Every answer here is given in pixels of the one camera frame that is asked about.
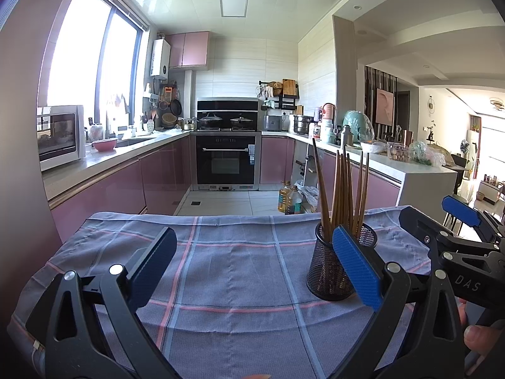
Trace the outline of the person right hand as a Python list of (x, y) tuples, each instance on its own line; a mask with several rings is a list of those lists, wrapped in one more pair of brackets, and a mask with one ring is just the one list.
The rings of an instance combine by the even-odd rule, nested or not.
[(467, 348), (478, 354), (478, 362), (482, 362), (494, 347), (504, 329), (504, 320), (498, 320), (491, 327), (472, 325), (467, 322), (466, 301), (459, 298), (458, 311), (460, 323), (464, 330), (464, 342)]

